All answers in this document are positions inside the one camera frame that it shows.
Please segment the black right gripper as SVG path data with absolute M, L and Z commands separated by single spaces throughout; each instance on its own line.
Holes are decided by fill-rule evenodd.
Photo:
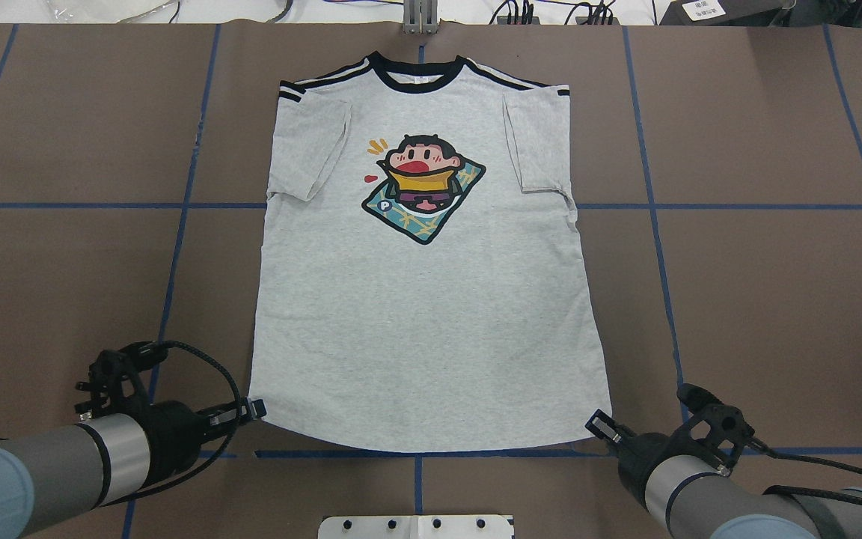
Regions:
M 585 424 L 592 436 L 605 441 L 618 457 L 620 484 L 634 499 L 643 499 L 647 482 L 655 468 L 680 454 L 682 436 L 644 433 L 639 436 L 629 427 L 616 423 L 603 409 L 597 409 Z

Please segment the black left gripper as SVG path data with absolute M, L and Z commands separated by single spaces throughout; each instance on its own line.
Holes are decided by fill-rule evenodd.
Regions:
M 168 480 L 187 471 L 198 459 L 209 430 L 230 432 L 266 414 L 263 399 L 242 398 L 208 407 L 207 416 L 178 401 L 153 404 L 143 420 L 150 449 L 147 480 Z

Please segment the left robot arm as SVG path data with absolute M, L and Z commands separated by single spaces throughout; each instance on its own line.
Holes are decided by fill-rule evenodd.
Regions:
M 266 416 L 261 400 L 192 412 L 168 401 L 0 439 L 0 538 L 33 535 L 191 474 L 204 444 Z

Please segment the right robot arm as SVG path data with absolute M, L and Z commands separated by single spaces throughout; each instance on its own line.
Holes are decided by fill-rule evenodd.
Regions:
M 862 538 L 862 487 L 755 494 L 732 480 L 747 447 L 770 454 L 735 407 L 708 406 L 670 434 L 636 433 L 597 410 L 586 430 L 608 444 L 622 486 L 673 538 Z

